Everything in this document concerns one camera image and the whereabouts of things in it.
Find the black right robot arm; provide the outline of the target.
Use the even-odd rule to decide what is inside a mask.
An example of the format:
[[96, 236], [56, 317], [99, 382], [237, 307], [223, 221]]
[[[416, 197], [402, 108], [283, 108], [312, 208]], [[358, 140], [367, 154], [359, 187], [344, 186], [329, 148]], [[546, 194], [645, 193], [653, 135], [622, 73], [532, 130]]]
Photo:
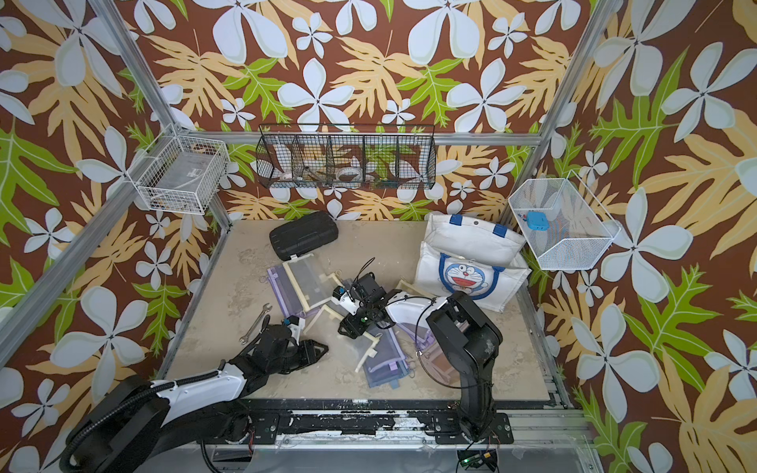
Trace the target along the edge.
[[415, 330], [426, 325], [444, 356], [459, 373], [459, 431], [467, 441], [483, 441], [495, 422], [493, 371], [503, 336], [494, 322], [462, 291], [447, 297], [386, 291], [368, 273], [337, 286], [332, 300], [347, 311], [338, 333], [356, 339], [368, 328], [388, 330], [410, 317]]

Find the purple mesh pouch centre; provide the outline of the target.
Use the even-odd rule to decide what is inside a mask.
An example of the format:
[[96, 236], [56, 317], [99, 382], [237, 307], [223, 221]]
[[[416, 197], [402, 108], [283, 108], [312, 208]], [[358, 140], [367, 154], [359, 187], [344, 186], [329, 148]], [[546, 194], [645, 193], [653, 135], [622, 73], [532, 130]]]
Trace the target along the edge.
[[421, 352], [436, 342], [433, 332], [426, 326], [419, 325], [416, 327], [414, 322], [397, 322], [394, 327], [407, 334]]

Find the purple mesh pouch bottom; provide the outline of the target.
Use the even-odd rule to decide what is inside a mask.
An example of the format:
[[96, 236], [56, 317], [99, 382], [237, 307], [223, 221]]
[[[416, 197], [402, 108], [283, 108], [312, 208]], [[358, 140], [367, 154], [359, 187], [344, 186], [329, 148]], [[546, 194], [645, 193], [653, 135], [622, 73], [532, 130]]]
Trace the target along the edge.
[[369, 357], [363, 365], [369, 388], [383, 385], [392, 389], [399, 388], [399, 381], [408, 376], [409, 369], [394, 331], [372, 327], [368, 334], [378, 338], [378, 344], [374, 348], [377, 354]]

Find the white hexagonal mesh basket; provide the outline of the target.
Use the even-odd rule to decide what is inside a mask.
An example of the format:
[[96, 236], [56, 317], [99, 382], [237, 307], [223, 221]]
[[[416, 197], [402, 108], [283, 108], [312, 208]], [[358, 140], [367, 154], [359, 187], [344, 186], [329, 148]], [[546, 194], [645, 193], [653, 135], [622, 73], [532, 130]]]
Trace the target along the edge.
[[[621, 233], [620, 224], [576, 173], [567, 179], [527, 179], [511, 194], [509, 204], [539, 268], [545, 271], [591, 270]], [[528, 228], [530, 211], [546, 215], [548, 231]]]

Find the pink mesh pouch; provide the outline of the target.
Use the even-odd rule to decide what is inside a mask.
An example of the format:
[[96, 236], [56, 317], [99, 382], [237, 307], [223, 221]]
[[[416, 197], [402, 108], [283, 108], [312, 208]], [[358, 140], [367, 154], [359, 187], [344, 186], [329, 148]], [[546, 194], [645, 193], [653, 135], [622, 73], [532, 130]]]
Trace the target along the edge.
[[451, 365], [438, 342], [422, 351], [421, 360], [434, 380], [442, 384], [459, 385], [459, 372]]

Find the purple mesh pouch left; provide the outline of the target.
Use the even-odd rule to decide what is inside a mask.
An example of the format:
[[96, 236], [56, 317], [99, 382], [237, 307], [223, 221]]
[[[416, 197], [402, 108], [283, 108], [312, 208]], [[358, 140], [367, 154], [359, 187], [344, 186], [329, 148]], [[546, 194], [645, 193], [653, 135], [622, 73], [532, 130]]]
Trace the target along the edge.
[[267, 278], [284, 317], [305, 318], [307, 312], [283, 265], [267, 269]]

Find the small blue object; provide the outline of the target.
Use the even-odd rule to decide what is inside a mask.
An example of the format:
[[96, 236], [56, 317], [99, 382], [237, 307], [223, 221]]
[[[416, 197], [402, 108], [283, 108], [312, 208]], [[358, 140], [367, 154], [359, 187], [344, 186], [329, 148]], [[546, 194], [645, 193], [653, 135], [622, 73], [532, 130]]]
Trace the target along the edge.
[[550, 228], [550, 223], [543, 212], [530, 211], [526, 214], [526, 224], [531, 231], [546, 232]]

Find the cream mesh pouch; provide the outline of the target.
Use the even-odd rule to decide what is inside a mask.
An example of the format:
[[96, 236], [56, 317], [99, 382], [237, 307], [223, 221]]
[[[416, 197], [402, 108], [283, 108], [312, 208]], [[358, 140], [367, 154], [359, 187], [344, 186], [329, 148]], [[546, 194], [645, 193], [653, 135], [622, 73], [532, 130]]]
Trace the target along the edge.
[[334, 289], [342, 285], [335, 273], [325, 272], [313, 253], [293, 256], [283, 267], [305, 313], [328, 303]]
[[304, 336], [327, 345], [329, 356], [339, 360], [352, 372], [360, 372], [366, 360], [375, 358], [378, 354], [380, 335], [365, 332], [352, 339], [340, 334], [338, 329], [345, 317], [340, 309], [335, 309], [331, 304], [322, 305], [306, 322]]
[[432, 295], [432, 294], [430, 294], [430, 293], [428, 293], [428, 292], [426, 292], [424, 290], [418, 289], [415, 286], [411, 285], [410, 283], [408, 283], [408, 282], [406, 282], [404, 280], [400, 280], [397, 283], [396, 289], [398, 289], [400, 291], [404, 291], [404, 292], [406, 292], [406, 293], [408, 293], [409, 295], [412, 295], [412, 296], [418, 296], [418, 297], [425, 297], [425, 298], [435, 299], [434, 295]]

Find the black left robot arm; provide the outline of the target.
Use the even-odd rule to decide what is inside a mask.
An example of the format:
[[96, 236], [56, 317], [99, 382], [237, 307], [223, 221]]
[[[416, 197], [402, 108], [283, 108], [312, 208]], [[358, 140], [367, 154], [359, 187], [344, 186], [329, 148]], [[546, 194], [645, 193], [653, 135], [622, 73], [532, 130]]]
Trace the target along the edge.
[[133, 472], [146, 460], [194, 441], [232, 439], [250, 421], [242, 399], [274, 374], [313, 366], [328, 347], [298, 340], [285, 324], [267, 325], [215, 370], [179, 380], [121, 382], [69, 434], [63, 472]]

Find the silver open-end wrench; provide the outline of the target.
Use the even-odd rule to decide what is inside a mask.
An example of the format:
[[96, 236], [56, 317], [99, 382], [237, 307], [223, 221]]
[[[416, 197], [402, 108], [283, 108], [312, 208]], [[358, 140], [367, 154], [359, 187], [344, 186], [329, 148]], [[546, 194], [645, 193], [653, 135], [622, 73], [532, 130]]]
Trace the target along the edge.
[[264, 304], [260, 313], [254, 319], [254, 322], [252, 323], [252, 325], [250, 325], [250, 328], [246, 331], [246, 333], [244, 333], [244, 336], [240, 338], [240, 343], [242, 346], [246, 346], [248, 345], [248, 343], [250, 343], [250, 339], [252, 339], [252, 335], [254, 334], [256, 327], [258, 327], [258, 325], [263, 321], [266, 315], [269, 315], [270, 311], [272, 311], [271, 303]]

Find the white Doraemon canvas bag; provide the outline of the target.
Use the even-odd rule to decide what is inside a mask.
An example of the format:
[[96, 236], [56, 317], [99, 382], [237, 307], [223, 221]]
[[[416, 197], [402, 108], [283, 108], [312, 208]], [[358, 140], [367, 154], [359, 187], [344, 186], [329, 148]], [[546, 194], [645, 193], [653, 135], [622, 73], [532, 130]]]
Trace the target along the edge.
[[437, 296], [460, 291], [482, 309], [502, 313], [530, 275], [522, 256], [526, 239], [459, 214], [431, 214], [426, 223], [414, 286]]

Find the black hard zipper case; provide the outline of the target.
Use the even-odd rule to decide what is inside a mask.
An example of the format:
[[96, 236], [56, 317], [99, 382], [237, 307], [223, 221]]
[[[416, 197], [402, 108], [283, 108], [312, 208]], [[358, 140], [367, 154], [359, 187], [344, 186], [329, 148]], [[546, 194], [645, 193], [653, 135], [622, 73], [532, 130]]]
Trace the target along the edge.
[[274, 253], [287, 261], [330, 244], [338, 236], [335, 220], [327, 212], [319, 211], [275, 228], [269, 239]]

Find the purple mesh pouch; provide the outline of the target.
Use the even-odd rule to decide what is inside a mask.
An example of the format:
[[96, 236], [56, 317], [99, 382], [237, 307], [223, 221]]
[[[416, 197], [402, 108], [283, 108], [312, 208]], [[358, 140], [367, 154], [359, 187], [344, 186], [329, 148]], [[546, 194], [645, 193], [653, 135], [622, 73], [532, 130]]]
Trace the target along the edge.
[[369, 357], [363, 365], [369, 388], [383, 385], [392, 389], [399, 388], [399, 381], [408, 376], [409, 369], [394, 331], [372, 327], [368, 334], [378, 338], [378, 344], [374, 348], [377, 354]]
[[414, 322], [397, 322], [394, 327], [407, 334], [421, 352], [436, 342], [433, 332], [426, 326], [419, 325], [416, 327]]
[[283, 265], [267, 269], [267, 278], [284, 317], [305, 318], [307, 312]]

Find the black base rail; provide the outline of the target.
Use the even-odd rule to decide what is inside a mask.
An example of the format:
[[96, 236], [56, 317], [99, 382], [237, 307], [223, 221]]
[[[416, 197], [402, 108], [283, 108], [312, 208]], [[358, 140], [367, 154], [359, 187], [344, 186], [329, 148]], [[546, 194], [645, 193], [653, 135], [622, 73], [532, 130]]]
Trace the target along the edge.
[[204, 439], [274, 445], [285, 435], [335, 433], [378, 437], [418, 434], [441, 445], [470, 443], [463, 435], [459, 404], [451, 400], [243, 399], [223, 403]]

